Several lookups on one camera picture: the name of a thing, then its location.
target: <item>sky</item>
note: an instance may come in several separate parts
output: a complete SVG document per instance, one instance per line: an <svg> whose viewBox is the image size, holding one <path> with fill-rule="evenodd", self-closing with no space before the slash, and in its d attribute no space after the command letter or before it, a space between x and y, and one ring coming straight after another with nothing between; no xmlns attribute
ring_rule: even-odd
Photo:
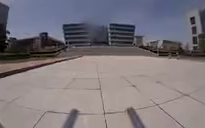
<svg viewBox="0 0 205 128"><path fill-rule="evenodd" d="M136 25L145 40L190 41L186 14L205 8L205 0L0 0L9 5L8 30L25 38L48 32L63 40L62 25L91 21L96 24Z"/></svg>

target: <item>stairs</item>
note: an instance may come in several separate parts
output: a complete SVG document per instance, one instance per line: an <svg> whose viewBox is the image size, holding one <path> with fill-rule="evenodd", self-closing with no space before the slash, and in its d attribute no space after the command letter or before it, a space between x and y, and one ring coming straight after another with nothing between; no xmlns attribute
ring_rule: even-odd
<svg viewBox="0 0 205 128"><path fill-rule="evenodd" d="M157 56L154 53L143 50L137 47L115 47L115 46L102 46L102 47L77 47L70 48L64 53L66 56Z"/></svg>

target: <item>pavement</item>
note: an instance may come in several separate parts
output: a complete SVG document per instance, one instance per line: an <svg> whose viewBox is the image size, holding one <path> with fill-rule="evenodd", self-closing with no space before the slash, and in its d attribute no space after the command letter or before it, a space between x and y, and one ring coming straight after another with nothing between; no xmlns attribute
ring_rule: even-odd
<svg viewBox="0 0 205 128"><path fill-rule="evenodd" d="M85 56L0 79L5 128L205 128L205 62L143 56Z"/></svg>
<svg viewBox="0 0 205 128"><path fill-rule="evenodd" d="M0 74L16 69L22 69L26 67L36 66L45 63L51 63L62 60L64 58L47 58L47 59L26 59L17 61L1 61L0 62Z"/></svg>

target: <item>white building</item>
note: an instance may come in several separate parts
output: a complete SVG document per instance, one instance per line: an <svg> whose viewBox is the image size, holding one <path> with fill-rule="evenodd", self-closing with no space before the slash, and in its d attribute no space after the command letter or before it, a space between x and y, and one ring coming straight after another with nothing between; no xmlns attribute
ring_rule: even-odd
<svg viewBox="0 0 205 128"><path fill-rule="evenodd" d="M143 46L143 38L144 38L144 36L135 36L133 44L135 46Z"/></svg>
<svg viewBox="0 0 205 128"><path fill-rule="evenodd" d="M108 26L109 45L133 45L135 25L111 23Z"/></svg>
<svg viewBox="0 0 205 128"><path fill-rule="evenodd" d="M187 14L187 20L191 30L189 50L199 50L198 36L202 33L205 34L205 9L190 11Z"/></svg>

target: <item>paved plaza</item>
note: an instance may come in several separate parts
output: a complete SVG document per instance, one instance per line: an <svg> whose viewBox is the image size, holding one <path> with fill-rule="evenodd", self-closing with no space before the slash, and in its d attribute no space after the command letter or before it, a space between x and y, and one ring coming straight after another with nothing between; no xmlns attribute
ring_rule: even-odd
<svg viewBox="0 0 205 128"><path fill-rule="evenodd" d="M5 128L205 128L205 62L142 56L85 56L0 79Z"/></svg>

